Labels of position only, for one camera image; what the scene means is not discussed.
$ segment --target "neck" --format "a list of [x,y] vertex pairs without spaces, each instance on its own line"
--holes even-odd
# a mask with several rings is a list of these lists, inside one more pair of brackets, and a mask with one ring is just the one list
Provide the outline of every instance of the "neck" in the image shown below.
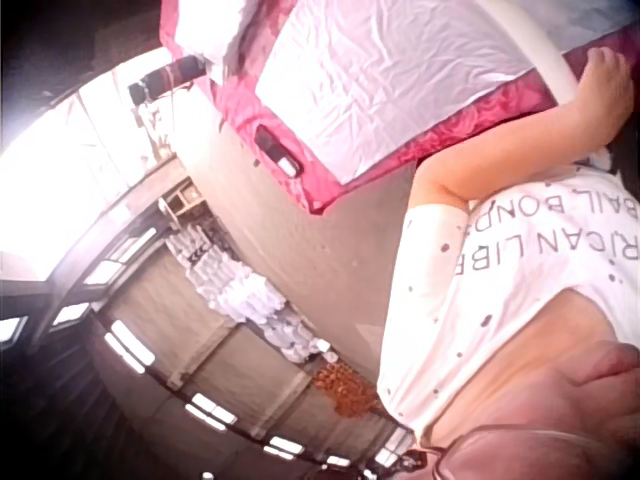
[[602,310],[573,290],[560,292],[467,382],[422,443],[448,445],[477,426],[476,413],[507,387],[603,339],[615,336]]

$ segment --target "smartphone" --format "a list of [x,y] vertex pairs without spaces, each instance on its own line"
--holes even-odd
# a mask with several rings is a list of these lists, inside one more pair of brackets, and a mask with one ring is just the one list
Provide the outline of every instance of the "smartphone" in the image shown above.
[[264,126],[258,125],[254,141],[258,148],[290,178],[302,175],[302,165],[293,158],[276,137]]

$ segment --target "white tube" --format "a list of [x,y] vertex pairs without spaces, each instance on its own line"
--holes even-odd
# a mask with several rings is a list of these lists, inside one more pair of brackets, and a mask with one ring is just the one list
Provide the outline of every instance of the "white tube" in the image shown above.
[[[575,97],[578,81],[562,53],[547,34],[514,0],[476,0],[485,12],[500,25],[513,43],[533,63],[558,104],[569,103]],[[591,163],[610,170],[611,157],[606,148],[589,155]]]

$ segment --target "hand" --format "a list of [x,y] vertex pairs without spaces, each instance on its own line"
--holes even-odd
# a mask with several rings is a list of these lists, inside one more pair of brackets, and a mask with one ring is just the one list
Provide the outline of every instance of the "hand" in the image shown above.
[[623,55],[592,48],[572,108],[589,150],[610,143],[633,111],[631,69]]

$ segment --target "floor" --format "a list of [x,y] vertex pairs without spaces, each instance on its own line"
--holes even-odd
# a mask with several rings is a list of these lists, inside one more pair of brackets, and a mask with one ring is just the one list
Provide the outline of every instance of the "floor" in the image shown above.
[[413,166],[343,197],[323,216],[296,206],[197,89],[176,106],[176,149],[236,242],[341,357],[378,370]]

